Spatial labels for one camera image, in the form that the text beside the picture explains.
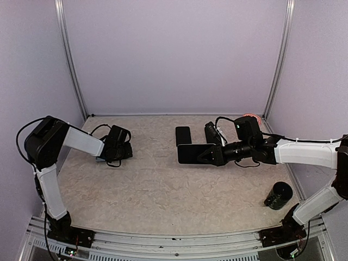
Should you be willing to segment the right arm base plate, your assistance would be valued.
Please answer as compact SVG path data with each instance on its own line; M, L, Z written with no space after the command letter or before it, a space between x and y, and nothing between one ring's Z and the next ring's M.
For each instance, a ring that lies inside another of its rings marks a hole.
M299 204L294 205L285 217L281 220L281 225L263 229L259 231L259 236L263 247L270 247L299 240L307 236L304 225L300 225L293 218L293 213Z

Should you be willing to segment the black phone case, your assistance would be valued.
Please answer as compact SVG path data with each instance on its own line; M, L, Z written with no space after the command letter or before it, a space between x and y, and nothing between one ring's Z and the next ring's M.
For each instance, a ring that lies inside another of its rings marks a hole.
M209 127L204 129L206 135L206 142L208 144L215 144L215 133L214 129L210 129Z
M188 126L177 126L175 129L176 135L176 146L192 144L190 127Z

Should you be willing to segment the white-edged black smartphone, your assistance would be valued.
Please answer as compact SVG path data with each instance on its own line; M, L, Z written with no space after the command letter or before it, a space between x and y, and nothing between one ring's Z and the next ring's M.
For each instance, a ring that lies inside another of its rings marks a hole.
M198 153L198 148L200 145L213 145L213 144L179 145L177 147L178 162L180 164L201 165L202 163L197 161L197 153Z

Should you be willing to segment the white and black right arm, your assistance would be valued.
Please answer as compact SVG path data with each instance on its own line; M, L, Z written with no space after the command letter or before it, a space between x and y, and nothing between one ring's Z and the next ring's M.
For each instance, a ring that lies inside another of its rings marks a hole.
M305 164L334 169L335 176L326 185L290 211L283 220L278 237L290 241L299 233L299 225L347 200L347 136L337 140L299 140L263 133L252 116L233 120L239 141L212 145L198 155L200 163L224 166L229 161L252 158L255 163Z

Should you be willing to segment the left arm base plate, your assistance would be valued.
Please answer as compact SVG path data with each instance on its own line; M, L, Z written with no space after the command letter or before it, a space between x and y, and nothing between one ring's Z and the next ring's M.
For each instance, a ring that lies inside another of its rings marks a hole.
M60 219L54 219L47 215L47 220L49 223L47 235L50 239L74 246L92 247L95 232L90 229L73 227L69 212Z

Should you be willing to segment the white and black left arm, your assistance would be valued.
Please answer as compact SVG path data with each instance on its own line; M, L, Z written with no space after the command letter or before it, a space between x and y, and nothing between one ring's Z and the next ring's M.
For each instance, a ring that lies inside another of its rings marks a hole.
M117 125L110 126L105 136L96 138L93 132L52 116L36 119L32 124L35 127L24 140L24 150L47 215L54 220L68 216L58 185L57 163L63 152L80 151L110 167L120 167L123 160L133 156L131 132Z

